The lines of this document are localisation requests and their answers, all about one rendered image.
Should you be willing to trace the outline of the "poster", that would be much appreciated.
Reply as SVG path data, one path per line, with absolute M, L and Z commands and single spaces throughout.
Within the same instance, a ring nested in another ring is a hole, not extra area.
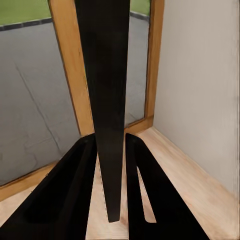
M 130 0 L 75 0 L 108 222 L 120 221 Z

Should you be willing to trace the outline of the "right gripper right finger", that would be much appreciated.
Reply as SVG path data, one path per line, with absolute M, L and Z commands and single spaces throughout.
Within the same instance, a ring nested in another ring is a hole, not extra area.
M 129 240 L 210 240 L 145 141 L 125 135 Z M 156 223 L 145 220 L 139 168 Z

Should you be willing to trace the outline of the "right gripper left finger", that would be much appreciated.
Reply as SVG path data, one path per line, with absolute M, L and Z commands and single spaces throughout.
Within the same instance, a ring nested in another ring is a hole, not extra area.
M 79 139 L 0 227 L 0 240 L 85 240 L 98 149 Z

